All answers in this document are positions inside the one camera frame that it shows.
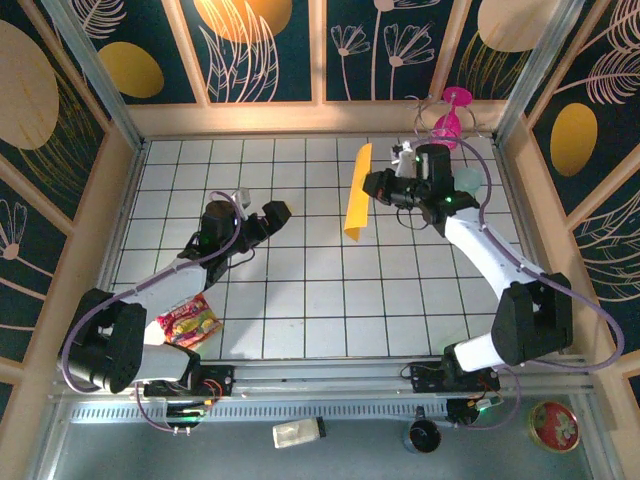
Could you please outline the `yellow paper sheet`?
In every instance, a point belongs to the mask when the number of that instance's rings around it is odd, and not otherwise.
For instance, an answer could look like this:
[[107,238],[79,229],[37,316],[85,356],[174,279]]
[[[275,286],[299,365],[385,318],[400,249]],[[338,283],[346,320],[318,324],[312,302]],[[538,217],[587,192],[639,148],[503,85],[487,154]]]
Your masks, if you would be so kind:
[[343,231],[354,242],[360,240],[361,230],[368,224],[369,196],[364,192],[364,181],[371,172],[372,144],[363,145],[355,159]]

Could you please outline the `teal plastic cup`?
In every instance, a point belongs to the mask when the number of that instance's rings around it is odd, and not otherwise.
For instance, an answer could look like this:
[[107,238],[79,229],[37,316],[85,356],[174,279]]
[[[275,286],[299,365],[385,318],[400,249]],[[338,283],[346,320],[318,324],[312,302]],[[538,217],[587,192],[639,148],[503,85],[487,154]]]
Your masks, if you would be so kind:
[[456,170],[453,178],[456,191],[465,192],[475,197],[482,185],[484,175],[474,168],[464,167]]

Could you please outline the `pink wine glass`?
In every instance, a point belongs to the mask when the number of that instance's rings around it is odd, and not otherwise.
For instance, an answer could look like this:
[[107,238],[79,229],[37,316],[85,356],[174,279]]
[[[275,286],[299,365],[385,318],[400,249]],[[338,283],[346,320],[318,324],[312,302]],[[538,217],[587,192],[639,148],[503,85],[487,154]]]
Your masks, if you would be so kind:
[[431,136],[436,137],[436,144],[444,145],[449,150],[456,149],[456,139],[460,137],[462,132],[462,124],[457,110],[459,108],[466,109],[472,101],[472,94],[462,87],[448,87],[443,91],[439,104],[444,104],[447,110],[436,121],[431,131]]

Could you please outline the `colourful snack bag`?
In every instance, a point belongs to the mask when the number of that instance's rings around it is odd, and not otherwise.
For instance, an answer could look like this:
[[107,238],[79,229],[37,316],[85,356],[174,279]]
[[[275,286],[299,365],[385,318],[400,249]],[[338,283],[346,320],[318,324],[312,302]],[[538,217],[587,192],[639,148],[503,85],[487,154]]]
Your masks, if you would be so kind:
[[196,349],[223,327],[223,322],[212,311],[202,293],[159,315],[156,323],[167,343],[190,350]]

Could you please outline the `clear jar with black lid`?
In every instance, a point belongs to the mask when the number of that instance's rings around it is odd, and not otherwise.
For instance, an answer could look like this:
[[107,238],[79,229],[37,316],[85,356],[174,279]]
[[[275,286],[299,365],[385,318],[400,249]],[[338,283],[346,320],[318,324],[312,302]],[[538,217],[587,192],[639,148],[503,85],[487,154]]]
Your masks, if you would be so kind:
[[326,436],[325,422],[322,417],[313,417],[275,425],[272,436],[276,449],[314,442]]

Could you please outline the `black round cap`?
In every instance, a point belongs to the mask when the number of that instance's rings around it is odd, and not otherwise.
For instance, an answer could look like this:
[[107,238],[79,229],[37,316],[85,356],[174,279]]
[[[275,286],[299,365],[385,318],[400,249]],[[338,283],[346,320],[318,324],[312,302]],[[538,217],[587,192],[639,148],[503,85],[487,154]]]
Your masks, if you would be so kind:
[[417,407],[403,434],[405,449],[414,454],[433,453],[441,441],[442,435],[436,423],[426,416],[422,406]]

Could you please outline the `red round tin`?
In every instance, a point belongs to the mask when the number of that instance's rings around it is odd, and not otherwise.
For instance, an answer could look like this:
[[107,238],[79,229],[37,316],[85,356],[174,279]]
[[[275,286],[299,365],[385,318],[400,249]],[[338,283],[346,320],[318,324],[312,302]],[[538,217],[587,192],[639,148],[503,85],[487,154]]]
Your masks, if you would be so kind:
[[535,444],[546,451],[566,454],[580,442],[576,415],[557,401],[542,401],[535,405],[528,418],[529,434]]

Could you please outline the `aluminium frame post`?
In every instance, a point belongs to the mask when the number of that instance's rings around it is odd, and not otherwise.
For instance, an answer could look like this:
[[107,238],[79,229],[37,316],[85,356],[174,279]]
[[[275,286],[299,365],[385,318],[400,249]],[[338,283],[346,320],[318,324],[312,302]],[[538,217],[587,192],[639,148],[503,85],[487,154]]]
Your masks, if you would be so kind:
[[576,24],[585,0],[559,0],[542,37],[530,54],[509,96],[506,108],[494,131],[495,146],[503,144],[514,130],[536,89]]
[[67,0],[41,0],[62,38],[85,71],[98,97],[111,115],[119,131],[135,152],[140,152],[143,137],[129,115],[126,104],[103,66],[98,52],[84,33],[79,20]]

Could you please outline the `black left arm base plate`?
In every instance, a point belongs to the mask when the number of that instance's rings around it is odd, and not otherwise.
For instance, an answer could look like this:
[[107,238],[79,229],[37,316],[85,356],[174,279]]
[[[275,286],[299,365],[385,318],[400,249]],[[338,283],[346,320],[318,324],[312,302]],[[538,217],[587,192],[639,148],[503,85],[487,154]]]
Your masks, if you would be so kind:
[[235,368],[232,365],[199,365],[179,380],[153,380],[143,387],[145,397],[203,397],[230,396]]

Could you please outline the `aluminium mounting rail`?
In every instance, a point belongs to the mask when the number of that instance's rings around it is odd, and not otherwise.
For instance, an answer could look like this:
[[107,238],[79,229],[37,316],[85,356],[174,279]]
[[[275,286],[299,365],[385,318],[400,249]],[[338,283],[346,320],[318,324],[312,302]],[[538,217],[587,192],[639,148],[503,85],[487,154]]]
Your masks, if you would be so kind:
[[328,400],[338,398],[471,397],[498,392],[504,397],[591,392],[594,383],[584,372],[549,370],[537,365],[501,367],[501,389],[482,393],[414,393],[409,364],[440,362],[438,357],[304,360],[204,361],[201,365],[235,368],[234,399]]

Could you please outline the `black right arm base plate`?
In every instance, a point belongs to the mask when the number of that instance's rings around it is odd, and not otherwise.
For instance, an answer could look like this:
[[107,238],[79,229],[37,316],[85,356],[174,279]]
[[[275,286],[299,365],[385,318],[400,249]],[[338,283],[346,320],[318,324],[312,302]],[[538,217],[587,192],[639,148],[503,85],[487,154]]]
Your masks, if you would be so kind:
[[409,364],[414,393],[482,393],[501,389],[498,374],[491,368],[464,372],[443,362]]

